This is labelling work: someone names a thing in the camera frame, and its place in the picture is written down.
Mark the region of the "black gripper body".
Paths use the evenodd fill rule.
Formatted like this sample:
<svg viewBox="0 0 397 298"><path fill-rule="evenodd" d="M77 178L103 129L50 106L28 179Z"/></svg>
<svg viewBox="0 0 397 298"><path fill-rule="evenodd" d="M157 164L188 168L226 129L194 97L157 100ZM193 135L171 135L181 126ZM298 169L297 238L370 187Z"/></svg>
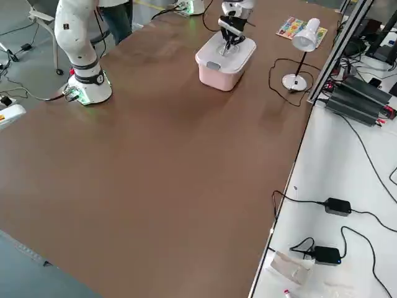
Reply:
<svg viewBox="0 0 397 298"><path fill-rule="evenodd" d="M245 24L245 19L234 16L220 16L218 19L218 25L221 28L227 29L230 33L230 37L242 36Z"/></svg>

